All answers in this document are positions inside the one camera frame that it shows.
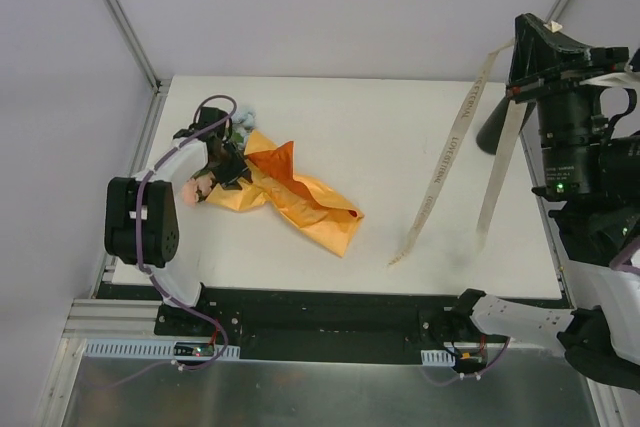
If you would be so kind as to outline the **artificial flower bunch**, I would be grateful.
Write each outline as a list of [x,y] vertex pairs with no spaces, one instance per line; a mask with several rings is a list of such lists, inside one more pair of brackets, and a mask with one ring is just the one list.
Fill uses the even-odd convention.
[[241,107],[224,126],[208,135],[208,161],[181,189],[182,200],[187,205],[204,202],[215,187],[239,191],[243,188],[242,181],[253,183],[245,148],[256,126],[255,117],[253,110]]

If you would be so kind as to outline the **cream printed ribbon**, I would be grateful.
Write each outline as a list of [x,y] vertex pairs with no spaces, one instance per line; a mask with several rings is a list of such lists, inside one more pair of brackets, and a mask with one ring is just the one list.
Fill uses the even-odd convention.
[[[416,213],[414,222],[409,229],[402,248],[389,262],[394,265],[407,257],[413,250],[416,241],[429,219],[438,197],[444,187],[445,181],[453,167],[464,138],[474,119],[476,110],[492,72],[494,63],[499,54],[514,46],[515,40],[510,39],[494,51],[489,52],[480,68],[472,87],[469,89],[462,102],[456,118],[451,126],[447,140],[440,153],[437,165],[433,171],[422,203]],[[488,232],[500,196],[510,161],[515,149],[516,140],[526,115],[526,107],[513,101],[507,103],[506,118],[503,127],[499,131],[497,153],[493,161],[491,174],[486,188],[480,214],[475,229],[475,244],[478,251],[486,245]]]

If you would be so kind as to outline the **orange paper flower wrapping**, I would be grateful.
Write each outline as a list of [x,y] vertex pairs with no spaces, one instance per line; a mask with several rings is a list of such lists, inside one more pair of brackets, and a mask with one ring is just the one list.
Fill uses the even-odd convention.
[[215,187],[206,198],[212,205],[246,212],[267,203],[299,232],[342,257],[364,214],[324,182],[294,171],[294,143],[280,146],[253,131],[244,150],[251,182],[242,179],[239,190]]

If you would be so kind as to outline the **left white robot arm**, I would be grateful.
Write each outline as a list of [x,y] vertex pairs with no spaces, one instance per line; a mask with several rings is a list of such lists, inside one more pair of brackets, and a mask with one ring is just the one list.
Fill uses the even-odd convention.
[[252,181],[232,141],[232,116],[198,107],[193,122],[173,135],[159,159],[131,177],[111,179],[107,187],[106,252],[145,274],[166,304],[181,307],[176,322],[191,336],[209,329],[212,314],[198,303],[202,284],[195,246],[201,232],[181,189],[196,174],[209,174],[215,187],[230,191]]

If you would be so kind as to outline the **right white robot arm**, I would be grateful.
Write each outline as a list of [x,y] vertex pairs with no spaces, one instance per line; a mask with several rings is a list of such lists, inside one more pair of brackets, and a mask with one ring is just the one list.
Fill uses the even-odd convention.
[[531,13],[515,20],[506,96],[537,108],[544,182],[534,193],[569,259],[583,265],[597,293],[591,306],[544,309],[468,289],[429,333],[456,360],[458,341],[517,338],[562,356],[605,385],[639,387],[639,138],[615,133],[602,93],[622,88],[627,112],[639,100],[639,54],[595,47],[553,30]]

